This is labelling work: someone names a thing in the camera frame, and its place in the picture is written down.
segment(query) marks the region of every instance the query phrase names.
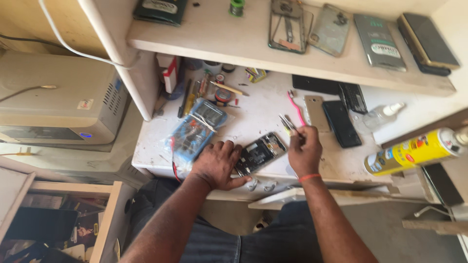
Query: black pen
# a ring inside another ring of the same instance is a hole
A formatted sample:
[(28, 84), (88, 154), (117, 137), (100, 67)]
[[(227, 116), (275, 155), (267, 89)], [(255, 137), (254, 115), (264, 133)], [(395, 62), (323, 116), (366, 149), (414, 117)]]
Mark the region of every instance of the black pen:
[(190, 84), (192, 84), (192, 79), (189, 79), (189, 82), (187, 82), (187, 87), (185, 88), (185, 95), (183, 96), (182, 105), (179, 107), (179, 112), (177, 113), (177, 117), (179, 119), (182, 118), (183, 109), (185, 108), (185, 103), (187, 102), (187, 96), (189, 95), (189, 91), (190, 91)]

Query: right hand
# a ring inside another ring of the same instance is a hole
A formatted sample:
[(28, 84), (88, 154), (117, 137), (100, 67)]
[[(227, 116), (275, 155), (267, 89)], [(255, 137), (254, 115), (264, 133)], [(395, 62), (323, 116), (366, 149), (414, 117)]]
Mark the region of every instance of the right hand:
[(291, 130), (291, 143), (289, 146), (289, 164), (299, 178), (319, 173), (322, 145), (319, 141), (319, 133), (315, 126), (303, 126), (297, 131), (306, 139), (301, 145), (300, 137), (295, 130)]

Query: green spool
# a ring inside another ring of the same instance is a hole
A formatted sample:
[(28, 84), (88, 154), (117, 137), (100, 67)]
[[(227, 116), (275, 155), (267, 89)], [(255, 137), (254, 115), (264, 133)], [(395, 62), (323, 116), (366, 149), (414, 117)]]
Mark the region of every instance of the green spool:
[(245, 0), (231, 0), (229, 7), (230, 15), (234, 17), (242, 17), (244, 15)]

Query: jeans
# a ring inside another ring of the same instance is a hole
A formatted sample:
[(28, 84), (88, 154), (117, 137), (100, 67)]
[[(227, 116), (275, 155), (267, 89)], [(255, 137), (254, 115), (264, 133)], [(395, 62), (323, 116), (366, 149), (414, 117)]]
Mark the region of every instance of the jeans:
[[(179, 185), (173, 179), (157, 178), (138, 191), (131, 209), (131, 241)], [(268, 227), (244, 236), (226, 233), (197, 216), (180, 262), (319, 263), (323, 260), (309, 208), (301, 201), (285, 204)]]

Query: floor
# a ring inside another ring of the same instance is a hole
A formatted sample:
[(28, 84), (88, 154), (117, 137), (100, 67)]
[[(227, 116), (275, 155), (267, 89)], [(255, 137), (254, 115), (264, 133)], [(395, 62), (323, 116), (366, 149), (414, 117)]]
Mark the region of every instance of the floor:
[[(228, 233), (249, 234), (262, 210), (249, 209), (247, 204), (207, 200), (201, 215)], [(402, 227), (401, 219), (423, 207), (424, 204), (382, 202), (344, 206), (342, 210), (381, 263), (466, 263), (456, 236)]]

